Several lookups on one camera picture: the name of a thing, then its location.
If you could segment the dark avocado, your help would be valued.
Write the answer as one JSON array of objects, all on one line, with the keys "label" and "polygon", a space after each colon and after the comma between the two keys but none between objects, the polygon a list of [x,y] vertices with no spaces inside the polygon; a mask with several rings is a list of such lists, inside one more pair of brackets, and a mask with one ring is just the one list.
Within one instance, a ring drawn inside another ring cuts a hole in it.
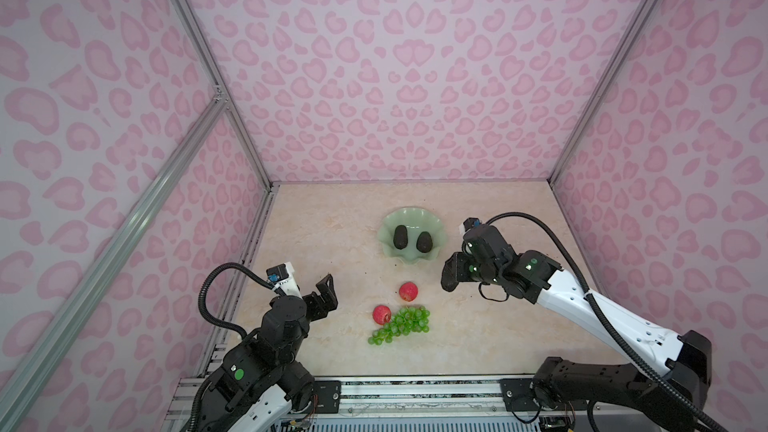
[{"label": "dark avocado", "polygon": [[405,225],[398,225],[394,229],[392,237],[393,246],[397,250],[403,250],[408,247],[409,236],[408,228]]},{"label": "dark avocado", "polygon": [[416,249],[422,254],[430,253],[434,248],[432,235],[428,231],[419,234],[416,241]]}]

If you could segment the red apple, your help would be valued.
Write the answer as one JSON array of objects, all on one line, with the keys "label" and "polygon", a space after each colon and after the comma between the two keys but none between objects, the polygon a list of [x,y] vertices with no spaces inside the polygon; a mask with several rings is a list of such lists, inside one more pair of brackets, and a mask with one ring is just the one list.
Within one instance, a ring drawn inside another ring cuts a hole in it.
[{"label": "red apple", "polygon": [[419,294],[418,286],[413,282],[402,284],[398,290],[400,298],[405,302],[413,302]]},{"label": "red apple", "polygon": [[385,305],[378,305],[372,312],[372,318],[376,324],[384,326],[392,320],[391,309]]}]

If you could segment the green grape bunch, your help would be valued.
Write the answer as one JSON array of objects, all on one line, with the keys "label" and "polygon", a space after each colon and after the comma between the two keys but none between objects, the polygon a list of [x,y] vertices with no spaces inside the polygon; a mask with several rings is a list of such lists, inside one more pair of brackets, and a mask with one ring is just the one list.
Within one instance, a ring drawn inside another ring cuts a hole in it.
[{"label": "green grape bunch", "polygon": [[392,314],[390,323],[374,330],[367,342],[380,346],[412,334],[426,334],[431,330],[430,318],[431,312],[423,306],[402,308]]}]

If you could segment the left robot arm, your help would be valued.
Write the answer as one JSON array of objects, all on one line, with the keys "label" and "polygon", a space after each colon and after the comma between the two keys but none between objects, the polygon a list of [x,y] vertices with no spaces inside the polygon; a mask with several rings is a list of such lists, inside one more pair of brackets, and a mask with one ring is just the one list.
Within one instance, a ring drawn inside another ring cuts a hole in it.
[{"label": "left robot arm", "polygon": [[247,332],[208,310],[208,291],[222,271],[219,267],[204,280],[198,310],[206,322],[237,333],[241,341],[198,388],[184,431],[228,431],[272,388],[282,393],[290,412],[306,410],[313,404],[314,377],[297,360],[298,352],[310,324],[338,307],[330,274],[307,295],[290,295],[278,287],[260,326]]}]

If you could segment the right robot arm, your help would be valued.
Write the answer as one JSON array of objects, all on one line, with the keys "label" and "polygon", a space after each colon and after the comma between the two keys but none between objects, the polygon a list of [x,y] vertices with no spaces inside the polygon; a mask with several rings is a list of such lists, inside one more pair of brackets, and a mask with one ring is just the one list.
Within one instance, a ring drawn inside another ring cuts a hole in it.
[{"label": "right robot arm", "polygon": [[642,413],[666,431],[719,431],[704,411],[712,382],[712,344],[702,334],[657,325],[593,290],[570,254],[560,264],[536,250],[515,251],[491,223],[467,219],[462,243],[443,267],[441,286],[500,287],[506,298],[554,312],[625,358],[620,365],[584,364],[550,356],[525,397],[542,408],[584,401],[592,416],[599,403]]}]

